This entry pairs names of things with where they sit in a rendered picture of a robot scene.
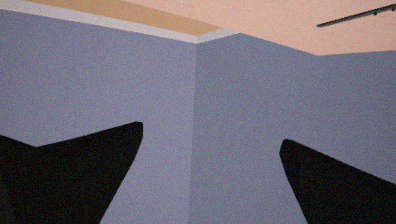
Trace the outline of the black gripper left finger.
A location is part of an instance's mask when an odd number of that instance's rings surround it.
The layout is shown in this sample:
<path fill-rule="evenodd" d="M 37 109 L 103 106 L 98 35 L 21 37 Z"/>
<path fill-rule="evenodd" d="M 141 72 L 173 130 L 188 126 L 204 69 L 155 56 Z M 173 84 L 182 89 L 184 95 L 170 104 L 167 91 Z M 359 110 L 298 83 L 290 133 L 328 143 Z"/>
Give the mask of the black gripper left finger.
<path fill-rule="evenodd" d="M 142 138 L 142 122 L 40 147 L 0 135 L 2 224 L 100 224 Z"/>

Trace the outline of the grey flat bar with two small pins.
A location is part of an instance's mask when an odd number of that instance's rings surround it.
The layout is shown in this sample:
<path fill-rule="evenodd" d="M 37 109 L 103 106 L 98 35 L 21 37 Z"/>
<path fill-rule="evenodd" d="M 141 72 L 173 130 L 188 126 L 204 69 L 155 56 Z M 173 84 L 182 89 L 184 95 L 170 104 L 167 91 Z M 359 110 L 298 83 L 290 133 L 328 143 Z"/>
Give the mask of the grey flat bar with two small pins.
<path fill-rule="evenodd" d="M 378 13 L 385 12 L 387 10 L 392 10 L 392 12 L 395 12 L 396 3 L 392 4 L 392 5 L 389 5 L 389 6 L 386 6 L 386 7 L 380 7 L 378 9 L 375 9 L 375 10 L 372 10 L 372 11 L 371 10 L 365 11 L 365 12 L 357 14 L 357 15 L 355 15 L 355 14 L 354 15 L 350 15 L 348 17 L 341 18 L 339 20 L 338 19 L 332 20 L 332 21 L 329 21 L 329 22 L 326 22 L 326 23 L 323 23 L 323 24 L 320 24 L 320 25 L 317 25 L 317 26 L 320 27 L 320 28 L 323 28 L 323 27 L 330 26 L 330 25 L 333 25 L 333 24 L 336 24 L 336 23 L 350 21 L 352 19 L 356 19 L 356 18 L 359 18 L 359 17 L 362 18 L 362 17 L 366 17 L 366 16 L 369 16 L 369 15 L 372 15 L 372 14 L 373 14 L 373 16 L 375 16 Z"/>

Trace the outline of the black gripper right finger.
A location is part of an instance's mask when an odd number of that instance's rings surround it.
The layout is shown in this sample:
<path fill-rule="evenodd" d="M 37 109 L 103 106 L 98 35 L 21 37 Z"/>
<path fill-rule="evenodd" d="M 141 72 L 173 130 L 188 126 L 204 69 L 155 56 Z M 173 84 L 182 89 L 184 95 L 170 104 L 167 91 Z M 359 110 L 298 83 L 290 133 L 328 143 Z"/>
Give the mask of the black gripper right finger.
<path fill-rule="evenodd" d="M 293 140 L 279 152 L 307 224 L 396 224 L 396 185 Z"/>

